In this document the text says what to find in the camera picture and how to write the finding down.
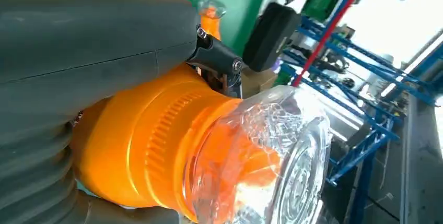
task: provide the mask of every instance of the metal bolt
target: metal bolt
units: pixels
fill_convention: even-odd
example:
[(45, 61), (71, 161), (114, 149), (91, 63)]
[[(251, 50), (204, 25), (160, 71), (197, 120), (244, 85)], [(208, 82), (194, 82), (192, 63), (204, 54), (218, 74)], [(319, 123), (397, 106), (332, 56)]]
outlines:
[(239, 60), (235, 60), (235, 61), (232, 63), (232, 70), (234, 71), (234, 73), (238, 73), (238, 72), (240, 72), (240, 71), (241, 71), (241, 66), (242, 66), (241, 61), (239, 61)]
[(206, 36), (207, 36), (205, 30), (203, 30), (203, 28), (201, 28), (201, 27), (197, 28), (197, 35), (202, 39), (206, 39)]

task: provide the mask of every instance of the blue metal frame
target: blue metal frame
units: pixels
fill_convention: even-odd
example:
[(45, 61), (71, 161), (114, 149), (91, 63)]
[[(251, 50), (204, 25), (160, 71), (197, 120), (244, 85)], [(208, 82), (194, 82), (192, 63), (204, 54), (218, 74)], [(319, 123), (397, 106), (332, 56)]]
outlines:
[[(307, 18), (302, 19), (302, 26), (297, 29), (300, 33), (307, 35), (315, 40), (320, 40), (321, 36), (324, 32), (324, 28), (322, 28), (320, 25), (310, 21)], [(381, 64), (381, 66), (373, 65), (366, 63), (357, 57), (353, 56), (352, 54), (349, 54), (346, 50), (340, 48), (336, 44), (332, 42), (326, 42), (325, 46), (327, 48), (330, 48), (334, 50), (337, 54), (340, 54), (344, 56), (345, 58), (355, 62), (356, 64), (359, 64), (360, 66), (366, 68), (367, 70), (377, 74), (381, 78), (385, 79), (388, 82), (394, 83), (399, 87), (399, 90), (405, 90), (409, 92), (410, 94), (414, 95), (415, 97), (425, 101), (428, 104), (435, 104), (435, 100), (432, 96), (425, 94), (415, 87), (409, 86), (407, 83), (397, 81), (396, 78), (403, 77), (405, 81), (414, 83), (423, 89), (427, 90), (432, 88), (432, 85), (423, 81), (420, 81), (418, 78), (411, 74), (406, 74), (403, 70), (397, 69), (392, 66), (389, 62), (386, 60), (378, 57), (377, 55), (360, 48), (356, 45), (354, 45), (351, 41), (342, 38), (337, 33), (332, 34), (332, 38), (342, 44), (344, 44), (347, 48), (352, 48), (362, 54), (365, 54), (370, 59), (376, 61), (377, 63)], [(290, 50), (284, 50), (283, 53), (289, 57), (291, 57), (295, 62), (289, 62), (289, 64), (297, 65), (300, 67), (303, 67), (306, 63), (306, 59), (291, 52)], [(290, 75), (293, 75), (294, 77), (297, 76), (295, 73), (295, 70), (290, 68), (287, 64), (282, 65), (282, 71), (289, 73)], [(302, 82), (306, 83), (313, 89), (317, 90), (321, 94), (325, 95), (335, 103), (339, 104), (346, 110), (348, 110), (350, 113), (356, 115), (357, 117), (364, 118), (369, 124), (372, 126), (372, 131), (370, 134), (357, 146), (355, 146), (351, 151), (349, 151), (341, 160), (339, 161), (333, 161), (331, 160), (331, 163), (334, 165), (331, 174), (328, 176), (327, 181), (331, 183), (332, 185), (336, 185), (337, 180), (343, 176), (347, 171), (349, 171), (352, 167), (356, 166), (358, 163), (365, 160), (367, 157), (372, 156), (375, 151), (385, 144), (389, 140), (398, 140), (399, 137), (394, 134), (391, 129), (394, 122), (401, 122), (401, 120), (396, 117), (395, 115), (391, 114), (389, 111), (387, 111), (383, 106), (380, 104), (374, 104), (373, 102), (367, 100), (366, 98), (360, 96), (358, 93), (352, 91), (351, 89), (348, 89), (347, 87), (343, 86), (340, 82), (332, 79), (328, 75), (324, 74), (321, 70), (316, 68), (315, 66), (311, 66), (308, 71), (310, 73), (317, 74), (321, 78), (327, 80), (328, 82), (336, 85), (348, 98), (349, 100), (357, 104), (357, 100), (364, 101), (369, 107), (374, 108), (376, 112), (376, 118), (372, 117), (371, 115), (367, 113), (361, 114), (357, 110), (355, 110), (352, 107), (349, 107), (346, 103), (343, 101), (340, 101), (336, 97), (329, 94), (326, 90), (321, 88), (318, 84), (315, 82), (312, 82), (308, 79), (302, 78)]]
[[(301, 28), (302, 29), (310, 30), (312, 33), (315, 33), (317, 35), (320, 35), (322, 33), (322, 31), (324, 30), (324, 28), (321, 25), (311, 21), (307, 17), (302, 17), (302, 27)], [(430, 86), (429, 83), (423, 82), (423, 81), (419, 80), (417, 77), (414, 77), (412, 74), (407, 74), (403, 70), (395, 68), (391, 63), (389, 63), (385, 59), (380, 58), (376, 54), (374, 54), (374, 53), (372, 53), (372, 52), (370, 52), (368, 50), (365, 50), (365, 49), (355, 45), (351, 41), (341, 37), (338, 33), (333, 33), (331, 35), (331, 38), (334, 39), (334, 40), (337, 40), (338, 42), (340, 42), (342, 44), (344, 44), (347, 48), (354, 49), (355, 51), (357, 51), (357, 52), (359, 52), (361, 54), (364, 54), (365, 56), (367, 56), (371, 60), (373, 60), (373, 61), (375, 61), (375, 62), (377, 62), (377, 63), (379, 63), (379, 64), (381, 64), (381, 65), (383, 65), (385, 67), (385, 68), (383, 68), (383, 67), (372, 65), (375, 68), (378, 68), (378, 69), (380, 69), (380, 70), (382, 70), (384, 72), (387, 72), (389, 74), (403, 76), (405, 81), (410, 81), (410, 82), (413, 82), (413, 83), (417, 83), (417, 84), (419, 84), (420, 86), (423, 86), (423, 87), (429, 87)]]
[[(300, 33), (303, 33), (306, 36), (309, 36), (315, 40), (320, 40), (321, 36), (317, 35), (313, 32), (311, 32), (308, 29), (305, 28), (298, 28), (297, 29)], [(435, 100), (429, 96), (426, 95), (424, 93), (419, 92), (417, 89), (408, 86), (406, 83), (403, 83), (401, 81), (397, 81), (396, 78), (400, 77), (401, 75), (398, 75), (397, 71), (398, 69), (395, 70), (390, 70), (389, 72), (387, 72), (387, 70), (385, 68), (373, 65), (373, 64), (369, 64), (366, 63), (360, 59), (358, 59), (357, 57), (351, 55), (350, 53), (348, 53), (346, 50), (341, 49), (340, 47), (338, 47), (337, 45), (331, 43), (331, 42), (326, 42), (325, 46), (327, 46), (328, 48), (334, 50), (336, 53), (346, 57), (347, 59), (355, 62), (356, 64), (364, 67), (365, 69), (375, 73), (376, 75), (380, 76), (382, 79), (394, 83), (396, 84), (400, 89), (406, 90), (407, 92), (409, 92), (410, 94), (412, 94), (413, 96), (425, 101), (428, 104), (435, 104)]]
[[(294, 77), (297, 76), (297, 74), (295, 73), (295, 70), (290, 68), (287, 64), (282, 64), (281, 68), (282, 68), (282, 71), (284, 71), (290, 75), (293, 75)], [(374, 118), (370, 117), (367, 114), (363, 114), (363, 115), (360, 114), (357, 110), (351, 108), (349, 105), (345, 104), (341, 100), (332, 96), (326, 90), (324, 90), (323, 88), (321, 88), (319, 85), (315, 84), (314, 82), (307, 80), (305, 78), (302, 78), (301, 80), (303, 83), (306, 83), (307, 85), (309, 85), (310, 87), (312, 87), (313, 89), (318, 91), (319, 93), (323, 94), (324, 96), (328, 97), (330, 100), (332, 100), (335, 103), (342, 106), (344, 109), (348, 110), (350, 113), (354, 114), (355, 116), (364, 117), (365, 120), (368, 121), (373, 126), (373, 128), (377, 129), (379, 132), (383, 133), (384, 135), (388, 136), (391, 139), (395, 139), (395, 140), (399, 139), (399, 137), (396, 134), (392, 133), (390, 130), (386, 129), (384, 126), (378, 124)], [(393, 119), (393, 118), (395, 118), (394, 115), (392, 115), (392, 114), (390, 114), (390, 115), (391, 116), (389, 117), (389, 119), (391, 119), (392, 121), (398, 120), (398, 119)]]
[[(302, 58), (301, 56), (291, 52), (290, 50), (283, 50), (283, 53), (298, 62), (298, 63), (290, 63), (290, 64), (294, 64), (294, 65), (297, 65), (297, 66), (300, 66), (300, 67), (304, 66), (306, 60), (304, 58)], [(397, 121), (397, 122), (401, 123), (401, 120), (398, 117), (396, 117), (395, 115), (393, 115), (390, 112), (386, 111), (382, 107), (373, 104), (371, 101), (369, 101), (368, 99), (360, 96), (358, 93), (354, 92), (353, 90), (343, 86), (340, 82), (332, 79), (331, 77), (329, 77), (328, 75), (324, 74), (321, 70), (317, 69), (316, 67), (310, 66), (308, 71), (309, 71), (309, 73), (317, 74), (318, 76), (322, 77), (323, 79), (325, 79), (325, 80), (329, 81), (330, 83), (336, 85), (349, 98), (349, 100), (351, 100), (355, 105), (357, 104), (357, 101), (355, 99), (362, 100), (368, 106), (374, 108), (377, 112), (379, 112), (379, 113), (381, 113), (381, 114), (383, 114), (383, 115), (393, 119), (394, 121)], [(366, 119), (368, 119), (368, 118), (372, 119), (372, 117), (367, 115), (366, 113), (364, 115), (358, 114), (356, 116), (365, 117)]]
[[(383, 126), (389, 131), (392, 129), (393, 121), (387, 119)], [(343, 176), (352, 167), (363, 161), (369, 155), (375, 153), (375, 151), (387, 143), (390, 140), (390, 136), (385, 135), (379, 129), (373, 127), (373, 130), (366, 136), (366, 138), (360, 142), (357, 146), (351, 149), (341, 160), (339, 160), (333, 167), (331, 175), (328, 177), (328, 181), (336, 185), (337, 180)]]

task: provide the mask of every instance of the fluorescent light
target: fluorescent light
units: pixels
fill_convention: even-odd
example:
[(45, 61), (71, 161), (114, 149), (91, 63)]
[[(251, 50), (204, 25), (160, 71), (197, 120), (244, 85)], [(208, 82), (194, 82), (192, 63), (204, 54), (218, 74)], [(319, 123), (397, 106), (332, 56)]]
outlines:
[(352, 127), (355, 130), (359, 130), (360, 127), (355, 125), (354, 123), (352, 123), (351, 121), (349, 121), (348, 119), (346, 119), (345, 117), (341, 116), (339, 113), (337, 113), (335, 110), (330, 109), (329, 107), (324, 107), (324, 109), (326, 111), (328, 111), (330, 114), (334, 115), (337, 119), (343, 121), (346, 125)]
[[(440, 35), (432, 44), (426, 48), (423, 53), (421, 53), (416, 60), (414, 60), (405, 70), (405, 74), (409, 74), (412, 70), (414, 70), (426, 57), (428, 57), (437, 47), (440, 45), (440, 43), (443, 41), (443, 34)], [(401, 77), (397, 77), (395, 80), (400, 82), (404, 79), (405, 74), (403, 74)], [(388, 95), (390, 91), (392, 91), (397, 85), (394, 83), (389, 84), (389, 86), (381, 92), (381, 96), (385, 97)]]
[(331, 128), (330, 130), (331, 130), (331, 133), (332, 133), (335, 137), (341, 139), (341, 140), (344, 141), (344, 142), (347, 141), (347, 138), (346, 138), (345, 136), (341, 135), (341, 134), (340, 134), (339, 132), (337, 132), (336, 130), (334, 130), (334, 129), (332, 129), (332, 128)]

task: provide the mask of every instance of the clear plastic lid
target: clear plastic lid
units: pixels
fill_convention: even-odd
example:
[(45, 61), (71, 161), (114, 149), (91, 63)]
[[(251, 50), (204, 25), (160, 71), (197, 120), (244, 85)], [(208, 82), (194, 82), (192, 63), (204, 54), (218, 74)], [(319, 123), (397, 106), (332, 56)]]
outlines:
[(309, 92), (278, 86), (240, 103), (196, 154), (200, 224), (310, 223), (324, 183), (330, 124)]

